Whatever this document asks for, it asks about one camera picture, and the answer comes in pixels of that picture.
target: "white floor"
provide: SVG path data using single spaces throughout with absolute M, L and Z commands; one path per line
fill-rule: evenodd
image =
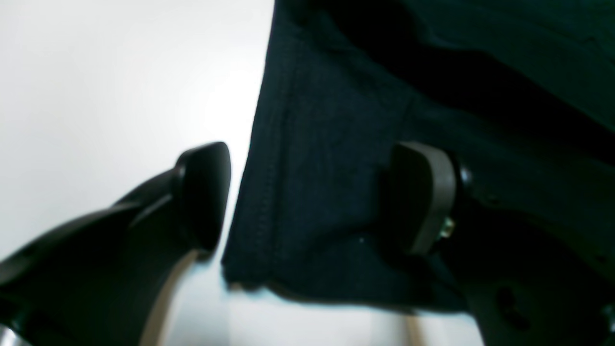
M 1 1 L 0 259 L 215 140 L 231 150 L 232 211 L 272 10 L 273 0 Z M 482 344 L 464 315 L 229 291 L 221 255 L 178 286 L 165 345 Z

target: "dark navy fabric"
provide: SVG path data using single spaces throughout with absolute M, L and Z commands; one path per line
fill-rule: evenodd
M 479 176 L 505 190 L 496 192 L 531 209 L 527 201 L 542 203 L 544 196 L 540 189 L 516 192 L 535 185 L 527 167 L 540 179 L 538 169 L 572 161 L 542 164 L 526 158 L 533 148 L 516 148 L 514 140 L 498 144 L 499 131 L 518 129 L 524 138 L 538 135 L 538 150 L 564 146 L 579 153 L 570 160 L 600 172 L 600 183 L 612 182 L 615 195 L 608 131 L 487 54 L 425 44 L 429 38 L 417 27 L 397 2 L 276 2 L 223 259 L 228 282 L 329 302 L 466 310 L 437 255 L 405 257 L 383 237 L 390 227 L 386 171 L 398 140 L 465 153 Z M 533 121 L 545 114 L 557 114 L 557 121 Z M 590 139 L 579 139 L 587 134 Z M 552 184 L 557 189 L 569 181 Z M 584 194 L 582 188 L 561 193 Z M 567 207 L 555 203 L 545 215 Z M 615 201 L 605 195 L 588 201 L 587 215 L 604 220 L 611 207 Z M 605 232 L 613 226 L 597 225 Z

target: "white surface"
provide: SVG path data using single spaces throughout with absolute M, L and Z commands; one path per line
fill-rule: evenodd
M 215 140 L 231 150 L 231 211 L 272 9 L 272 0 L 1 1 L 0 258 Z M 410 343 L 403 316 L 229 292 L 218 250 L 178 288 L 167 345 Z M 480 345 L 470 318 L 419 321 L 421 335 L 434 335 L 426 345 Z

